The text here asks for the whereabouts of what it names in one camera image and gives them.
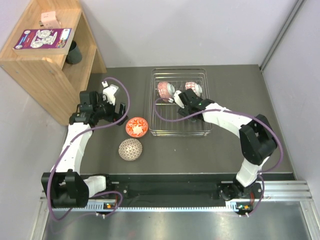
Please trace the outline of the white red patterned bowl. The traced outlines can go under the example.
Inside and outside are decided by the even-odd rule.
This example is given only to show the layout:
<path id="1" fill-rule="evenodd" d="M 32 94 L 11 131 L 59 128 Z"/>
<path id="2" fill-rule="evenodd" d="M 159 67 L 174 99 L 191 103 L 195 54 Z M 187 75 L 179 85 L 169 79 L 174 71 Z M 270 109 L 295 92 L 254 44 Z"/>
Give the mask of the white red patterned bowl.
<path id="1" fill-rule="evenodd" d="M 186 82 L 184 88 L 185 90 L 191 89 L 198 97 L 200 97 L 203 92 L 202 86 L 196 82 Z"/>

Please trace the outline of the red floral bowl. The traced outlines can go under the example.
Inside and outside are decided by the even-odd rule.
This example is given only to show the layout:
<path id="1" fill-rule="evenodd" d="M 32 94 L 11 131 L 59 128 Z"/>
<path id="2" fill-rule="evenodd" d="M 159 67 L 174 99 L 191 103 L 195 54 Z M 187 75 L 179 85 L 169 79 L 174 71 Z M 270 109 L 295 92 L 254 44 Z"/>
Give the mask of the red floral bowl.
<path id="1" fill-rule="evenodd" d="M 142 117 L 131 118 L 125 126 L 126 133 L 133 138 L 143 137 L 149 130 L 148 122 Z"/>

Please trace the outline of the metal wire dish rack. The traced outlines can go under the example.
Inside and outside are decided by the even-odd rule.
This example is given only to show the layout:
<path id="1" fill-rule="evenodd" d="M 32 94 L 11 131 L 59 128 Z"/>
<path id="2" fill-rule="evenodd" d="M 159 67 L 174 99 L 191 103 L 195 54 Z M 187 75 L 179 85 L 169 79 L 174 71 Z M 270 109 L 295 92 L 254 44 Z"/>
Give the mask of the metal wire dish rack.
<path id="1" fill-rule="evenodd" d="M 195 82 L 202 88 L 200 97 L 208 99 L 209 88 L 207 73 L 203 68 L 155 68 L 151 72 L 150 100 L 149 100 L 149 130 L 154 136 L 190 137 L 207 136 L 213 129 L 213 125 L 201 120 L 186 119 L 179 122 L 168 122 L 160 119 L 155 111 L 163 118 L 174 120 L 179 115 L 179 106 L 175 103 L 159 100 L 158 84 L 168 82 L 175 90 L 184 91 L 185 83 Z"/>

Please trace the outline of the red daisy patterned bowl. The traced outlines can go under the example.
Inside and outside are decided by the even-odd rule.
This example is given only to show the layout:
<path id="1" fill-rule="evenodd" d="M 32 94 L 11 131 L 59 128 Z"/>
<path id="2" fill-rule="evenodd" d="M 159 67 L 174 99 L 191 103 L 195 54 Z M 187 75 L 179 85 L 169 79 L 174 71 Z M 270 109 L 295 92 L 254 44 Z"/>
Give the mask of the red daisy patterned bowl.
<path id="1" fill-rule="evenodd" d="M 164 102 L 168 102 L 169 98 L 173 97 L 176 90 L 175 90 L 175 87 L 171 83 L 162 81 L 157 84 L 157 91 L 158 91 L 160 98 Z"/>

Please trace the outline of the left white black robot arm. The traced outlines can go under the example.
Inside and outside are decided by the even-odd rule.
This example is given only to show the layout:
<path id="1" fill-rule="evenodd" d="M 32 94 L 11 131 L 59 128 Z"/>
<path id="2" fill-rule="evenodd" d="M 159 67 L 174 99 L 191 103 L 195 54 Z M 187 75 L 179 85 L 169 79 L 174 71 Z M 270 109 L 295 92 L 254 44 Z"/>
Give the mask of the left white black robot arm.
<path id="1" fill-rule="evenodd" d="M 112 84 L 102 93 L 80 92 L 80 103 L 69 118 L 59 163 L 41 177 L 43 190 L 52 208 L 83 208 L 95 194 L 105 199 L 113 194 L 114 187 L 107 175 L 94 174 L 84 179 L 80 175 L 80 167 L 86 145 L 98 122 L 104 120 L 120 126 L 127 120 L 124 103 L 116 112 L 117 91 L 118 87 Z"/>

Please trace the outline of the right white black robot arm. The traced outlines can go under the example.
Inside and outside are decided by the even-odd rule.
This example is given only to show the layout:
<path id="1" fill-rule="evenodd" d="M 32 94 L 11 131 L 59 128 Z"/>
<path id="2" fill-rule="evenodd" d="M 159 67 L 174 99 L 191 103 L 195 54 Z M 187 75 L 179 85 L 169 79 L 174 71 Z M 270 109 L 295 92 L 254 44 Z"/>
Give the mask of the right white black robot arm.
<path id="1" fill-rule="evenodd" d="M 275 137 L 270 133 L 272 128 L 268 119 L 262 114 L 254 119 L 235 114 L 213 100 L 202 99 L 191 89 L 177 90 L 173 99 L 180 107 L 178 113 L 181 116 L 191 116 L 194 121 L 214 124 L 239 138 L 244 160 L 233 182 L 221 188 L 220 196 L 229 201 L 249 195 L 258 173 L 278 146 Z"/>

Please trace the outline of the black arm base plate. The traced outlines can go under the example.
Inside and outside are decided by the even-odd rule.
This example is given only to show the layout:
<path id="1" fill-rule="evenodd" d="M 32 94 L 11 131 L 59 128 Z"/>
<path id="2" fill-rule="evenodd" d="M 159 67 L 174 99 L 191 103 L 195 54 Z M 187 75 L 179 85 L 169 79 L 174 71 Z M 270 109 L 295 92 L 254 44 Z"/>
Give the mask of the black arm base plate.
<path id="1" fill-rule="evenodd" d="M 249 198 L 250 196 L 261 196 L 261 185 L 254 183 L 240 191 L 240 187 L 233 182 L 215 181 L 134 181 L 134 182 L 112 182 L 107 184 L 107 191 L 118 191 L 125 199 L 134 199 L 140 196 L 165 196 L 169 198 L 204 197 L 211 200 L 232 200 L 236 198 Z"/>

